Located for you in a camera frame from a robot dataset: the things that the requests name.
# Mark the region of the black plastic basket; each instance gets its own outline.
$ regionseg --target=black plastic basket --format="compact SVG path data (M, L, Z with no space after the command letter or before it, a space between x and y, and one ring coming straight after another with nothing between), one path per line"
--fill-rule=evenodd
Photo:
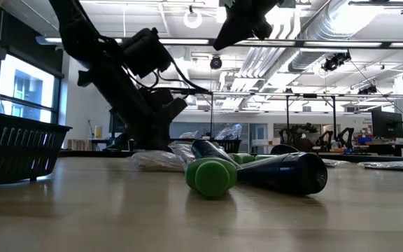
M70 129L0 114L0 183L50 174Z
M187 141L192 143L195 139L171 139L173 141ZM216 142L219 146L225 149L226 153L238 153L241 147L242 140L210 140L211 142Z
M226 153L238 153L242 140L212 140L225 149Z

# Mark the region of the robotic arm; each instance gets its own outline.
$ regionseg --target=robotic arm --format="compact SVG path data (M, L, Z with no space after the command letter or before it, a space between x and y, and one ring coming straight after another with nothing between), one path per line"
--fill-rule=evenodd
M331 149L331 141L332 141L332 135L334 132L332 130L325 131L317 140L316 140L316 145L325 147L327 150Z
M348 139L346 141L344 141L343 136L347 132L348 132ZM337 135L337 140L340 143L340 145L345 146L346 148L353 148L353 143L352 143L353 133L354 133L354 128L347 127L346 129L343 129L343 131Z
M254 36L260 40L268 38L273 27L265 19L265 14L284 2L285 0L235 0L231 6L225 4L227 19L215 40L214 49L222 50Z
M118 45L96 30L79 0L49 2L59 20L65 51L88 69L79 71L78 85L94 83L128 125L137 148L168 150L170 123L187 104L181 98L174 99L169 89L136 88L127 71L143 78L156 69L165 71L171 63L175 64L159 42L157 30L142 29ZM207 91L192 86L199 92Z

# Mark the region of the ceiling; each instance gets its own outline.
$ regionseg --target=ceiling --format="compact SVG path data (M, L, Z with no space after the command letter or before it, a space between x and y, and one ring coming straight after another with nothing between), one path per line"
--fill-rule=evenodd
M194 10L201 13L202 22L196 29L189 28L183 21L185 13L188 11L187 4L179 6L170 5L170 3L151 3L137 4L141 0L126 1L127 5L120 4L103 4L108 0L81 1L82 5L89 15L91 21L99 32L111 37L130 37L135 35L143 28L155 27L159 31L161 37L171 38L215 38L222 27L222 23L218 22L217 16L219 11L219 0L204 0L204 4L195 3ZM297 0L298 3L304 3L305 0ZM302 27L308 22L309 18L315 15L327 0L310 0L310 8L303 8L297 11L299 16L299 24L296 24L294 12L290 13L287 20L280 20L280 33L283 28L291 25L292 31L298 25ZM21 21L34 28L44 36L58 37L58 21L49 4L49 1L39 0L10 0L3 2L3 8L10 14L14 15ZM358 40L403 40L403 15L400 15L402 8L384 8L380 13L371 20L371 22L357 31L350 39ZM352 25L360 17L347 17L343 25ZM188 18L190 22L195 20L194 17ZM226 73L237 73L244 62L254 62L256 67L264 67L265 64L275 65L278 61L282 61L280 57L275 57L272 61L264 61L265 54L260 57L250 58L250 48L231 47L215 51L210 47L168 47L169 52L174 57L182 57L185 62L182 64L188 70L188 77L197 81L197 84L205 88L213 88L218 90L220 87L231 88L236 87L234 84L234 75L226 78L222 85L221 78ZM353 92L358 89L351 90L349 87L366 80L366 78L375 78L377 80L378 89L383 92L389 92L393 86L393 76L401 74L403 71L403 50L351 50L350 54L355 66L350 62L339 68L337 71L325 73L320 69L320 65L324 59L319 59L313 64L311 69L305 71L308 74L294 75L288 78L287 83L279 83L278 89L271 92L282 92L286 87L292 88L294 92L324 92L325 87L328 92ZM223 60L221 70L211 70L209 64L212 55L219 55ZM175 71L167 71L167 77L176 77ZM264 84L271 80L271 75L267 74L262 77L263 80L250 80L253 82L248 88L261 88Z

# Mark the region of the table surface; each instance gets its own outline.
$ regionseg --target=table surface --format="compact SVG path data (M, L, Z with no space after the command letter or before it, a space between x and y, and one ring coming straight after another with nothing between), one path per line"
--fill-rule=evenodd
M237 185L210 201L179 173L65 157L47 178L0 185L0 251L403 252L403 172L345 164L317 195Z

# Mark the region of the plastic bag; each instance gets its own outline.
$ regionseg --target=plastic bag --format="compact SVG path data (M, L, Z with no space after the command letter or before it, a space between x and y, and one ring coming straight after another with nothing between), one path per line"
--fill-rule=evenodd
M323 158L323 162L325 163L326 167L336 167L338 165L349 163L348 161L340 161L340 160L328 160L327 158Z
M184 172L178 157L162 150L135 153L131 161L142 172Z
M393 171L403 171L403 161L392 162L360 162L359 166L363 166L365 169L385 169Z
M215 137L215 140L237 140L242 134L242 125L235 124L230 127L226 127L225 129L222 129L217 136Z
M199 131L197 130L196 132L186 132L182 133L179 139L195 139L195 136L197 135Z
M169 144L169 148L178 157L178 159L183 163L183 169L186 171L188 165L195 160L194 154L191 151L192 143L182 143L175 141Z

